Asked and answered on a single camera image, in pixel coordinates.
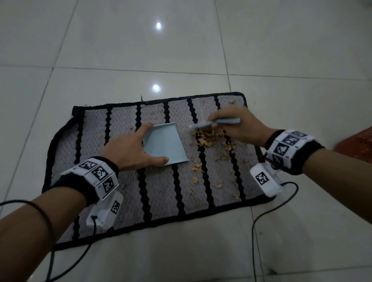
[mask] person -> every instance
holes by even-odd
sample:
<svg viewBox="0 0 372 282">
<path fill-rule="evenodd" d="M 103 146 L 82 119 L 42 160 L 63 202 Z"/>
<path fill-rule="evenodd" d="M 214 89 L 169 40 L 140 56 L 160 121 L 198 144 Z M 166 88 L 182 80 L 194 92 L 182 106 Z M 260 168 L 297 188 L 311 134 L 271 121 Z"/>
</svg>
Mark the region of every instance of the person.
<svg viewBox="0 0 372 282">
<path fill-rule="evenodd" d="M 243 143 L 264 147 L 277 131 L 259 121 L 246 107 L 232 106 L 212 113 L 208 120 L 237 117 L 235 125 L 213 124 L 228 136 Z M 152 157 L 143 152 L 141 142 L 153 124 L 143 124 L 137 132 L 113 139 L 102 150 L 102 157 L 115 163 L 120 171 L 147 166 L 161 166 L 167 157 Z M 356 160 L 325 148 L 311 154 L 302 172 L 369 223 L 372 223 L 372 164 Z M 86 207 L 83 194 L 69 187 L 55 187 L 32 201 L 45 211 L 55 233 L 64 233 Z M 0 220 L 0 281 L 25 281 L 51 251 L 54 241 L 41 214 L 24 205 Z"/>
</svg>

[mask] wrist strap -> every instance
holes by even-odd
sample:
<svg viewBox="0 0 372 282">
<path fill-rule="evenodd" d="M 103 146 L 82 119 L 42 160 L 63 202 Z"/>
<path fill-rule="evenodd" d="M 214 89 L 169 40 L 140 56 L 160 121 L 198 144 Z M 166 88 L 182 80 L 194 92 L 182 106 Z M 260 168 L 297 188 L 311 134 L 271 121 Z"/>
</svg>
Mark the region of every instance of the wrist strap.
<svg viewBox="0 0 372 282">
<path fill-rule="evenodd" d="M 278 130 L 266 141 L 267 161 L 292 175 L 302 173 L 307 159 L 324 148 L 313 136 L 296 130 Z"/>
<path fill-rule="evenodd" d="M 104 200 L 118 186 L 118 166 L 104 157 L 92 157 L 61 173 L 51 188 L 70 187 L 82 193 L 87 206 Z"/>
</svg>

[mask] red object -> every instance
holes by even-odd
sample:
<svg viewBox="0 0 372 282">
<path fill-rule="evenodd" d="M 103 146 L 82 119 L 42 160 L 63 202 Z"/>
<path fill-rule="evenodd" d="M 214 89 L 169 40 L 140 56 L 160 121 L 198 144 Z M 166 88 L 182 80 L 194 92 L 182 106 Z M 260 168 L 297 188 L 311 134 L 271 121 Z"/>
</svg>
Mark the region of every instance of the red object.
<svg viewBox="0 0 372 282">
<path fill-rule="evenodd" d="M 372 163 L 372 127 L 341 141 L 333 150 L 340 154 Z"/>
</svg>

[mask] black cable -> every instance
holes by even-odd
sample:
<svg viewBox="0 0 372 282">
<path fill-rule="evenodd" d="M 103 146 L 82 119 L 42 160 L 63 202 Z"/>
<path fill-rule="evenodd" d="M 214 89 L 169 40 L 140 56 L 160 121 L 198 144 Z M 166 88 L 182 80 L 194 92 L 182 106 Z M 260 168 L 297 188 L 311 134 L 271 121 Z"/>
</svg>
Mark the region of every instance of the black cable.
<svg viewBox="0 0 372 282">
<path fill-rule="evenodd" d="M 270 213 L 270 212 L 272 212 L 272 211 L 275 211 L 275 210 L 279 209 L 280 207 L 282 207 L 282 206 L 284 206 L 286 203 L 288 203 L 290 200 L 292 200 L 294 196 L 296 196 L 296 194 L 297 194 L 297 192 L 298 192 L 298 185 L 297 185 L 296 183 L 294 183 L 294 182 L 291 182 L 291 181 L 289 181 L 289 182 L 284 182 L 284 183 L 282 183 L 281 185 L 284 186 L 284 185 L 286 185 L 286 184 L 294 184 L 294 185 L 296 185 L 296 191 L 292 194 L 292 196 L 290 196 L 290 197 L 288 198 L 288 200 L 284 201 L 284 202 L 281 203 L 279 206 L 277 206 L 277 207 L 275 207 L 275 208 L 273 208 L 273 209 L 271 209 L 271 210 L 269 210 L 269 211 L 267 211 L 267 212 L 264 212 L 264 213 L 260 214 L 260 215 L 259 215 L 259 216 L 258 216 L 258 217 L 253 221 L 253 225 L 252 225 L 252 259 L 253 259 L 253 274 L 254 274 L 254 282 L 257 282 L 257 277 L 256 277 L 256 266 L 255 266 L 255 264 L 254 264 L 254 225 L 256 224 L 257 220 L 258 220 L 260 217 L 262 217 L 263 215 L 268 214 L 268 213 Z"/>
<path fill-rule="evenodd" d="M 4 201 L 4 202 L 0 203 L 0 206 L 4 206 L 4 205 L 7 205 L 7 204 L 13 204 L 13 203 L 24 203 L 24 204 L 30 205 L 33 208 L 35 208 L 41 214 L 41 216 L 43 217 L 43 219 L 45 220 L 45 223 L 48 226 L 49 234 L 50 234 L 50 237 L 51 237 L 51 240 L 52 240 L 53 244 L 56 242 L 56 238 L 55 238 L 55 233 L 54 233 L 52 222 L 51 222 L 51 220 L 49 219 L 48 215 L 45 213 L 45 211 L 42 208 L 40 208 L 37 204 L 35 204 L 33 202 L 30 202 L 30 201 L 26 201 L 26 200 L 9 200 L 9 201 Z M 48 269 L 48 274 L 46 276 L 47 279 L 48 279 L 48 277 L 50 278 L 50 275 L 52 274 L 53 263 L 54 263 L 54 251 L 52 251 L 51 256 L 50 256 L 49 269 Z"/>
<path fill-rule="evenodd" d="M 96 231 L 97 231 L 97 224 L 96 224 L 96 216 L 91 216 L 91 218 L 93 219 L 93 223 L 94 223 L 94 230 L 93 230 L 93 236 L 96 234 Z M 57 279 L 61 278 L 62 276 L 66 275 L 67 273 L 69 273 L 75 266 L 77 266 L 77 264 L 83 259 L 83 257 L 87 254 L 87 252 L 89 251 L 90 247 L 92 246 L 92 243 L 90 243 L 88 245 L 88 247 L 85 249 L 85 251 L 83 252 L 83 254 L 80 256 L 80 258 L 73 264 L 71 265 L 67 270 L 65 270 L 64 272 L 62 272 L 61 274 L 49 279 L 49 280 L 46 280 L 45 282 L 53 282 L 53 281 L 56 281 Z"/>
<path fill-rule="evenodd" d="M 45 220 L 46 225 L 48 226 L 49 234 L 50 234 L 50 237 L 52 238 L 53 244 L 56 242 L 56 237 L 55 237 L 55 232 L 54 232 L 54 229 L 53 229 L 52 222 L 51 222 L 50 218 L 48 217 L 48 215 L 45 213 L 45 211 L 42 208 L 40 208 L 37 204 L 35 204 L 33 202 L 30 202 L 30 201 L 26 201 L 26 200 L 9 200 L 9 201 L 4 201 L 4 202 L 0 203 L 0 206 L 4 206 L 4 205 L 7 205 L 7 204 L 12 204 L 12 203 L 24 203 L 24 204 L 30 205 L 33 208 L 35 208 L 42 215 L 43 219 Z M 96 231 L 97 231 L 97 223 L 96 223 L 97 216 L 93 216 L 92 215 L 91 218 L 92 218 L 93 223 L 94 223 L 94 230 L 93 230 L 93 236 L 94 236 L 96 234 Z M 48 274 L 46 275 L 47 278 L 46 278 L 45 282 L 56 281 L 57 279 L 59 279 L 62 276 L 66 275 L 67 273 L 69 273 L 83 259 L 83 257 L 87 254 L 87 252 L 89 251 L 89 249 L 90 249 L 91 246 L 92 246 L 92 243 L 90 243 L 88 245 L 88 247 L 85 249 L 85 251 L 80 256 L 80 258 L 71 267 L 69 267 L 66 271 L 62 272 L 61 274 L 59 274 L 59 275 L 57 275 L 57 276 L 55 276 L 53 278 L 50 278 L 50 276 L 52 274 L 52 270 L 53 270 L 54 253 L 55 253 L 54 249 L 52 249 L 51 256 L 50 256 L 50 262 L 49 262 Z"/>
</svg>

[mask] mat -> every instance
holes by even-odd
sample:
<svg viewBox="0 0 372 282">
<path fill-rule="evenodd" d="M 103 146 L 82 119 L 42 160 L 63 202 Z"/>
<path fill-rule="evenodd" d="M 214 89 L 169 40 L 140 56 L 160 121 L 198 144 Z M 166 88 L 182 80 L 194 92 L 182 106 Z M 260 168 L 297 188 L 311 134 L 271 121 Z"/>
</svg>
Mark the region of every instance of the mat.
<svg viewBox="0 0 372 282">
<path fill-rule="evenodd" d="M 85 208 L 69 226 L 55 246 L 56 250 L 162 224 L 213 215 L 244 206 L 267 203 L 266 197 L 249 173 L 250 167 L 263 162 L 259 148 L 240 142 L 226 160 L 217 160 L 227 152 L 228 136 L 213 146 L 195 145 L 189 125 L 205 121 L 208 115 L 231 105 L 247 106 L 242 93 L 219 93 L 154 100 L 148 102 L 106 104 L 94 107 L 75 106 L 72 118 L 51 141 L 46 162 L 43 191 L 58 180 L 60 173 L 75 164 L 100 154 L 110 138 L 134 132 L 142 122 L 154 124 L 175 122 L 189 159 L 164 167 L 148 167 L 120 172 L 118 191 L 124 200 L 114 225 L 109 230 L 86 225 L 92 206 Z M 194 172 L 202 163 L 203 172 Z M 192 177 L 198 178 L 194 183 Z"/>
</svg>

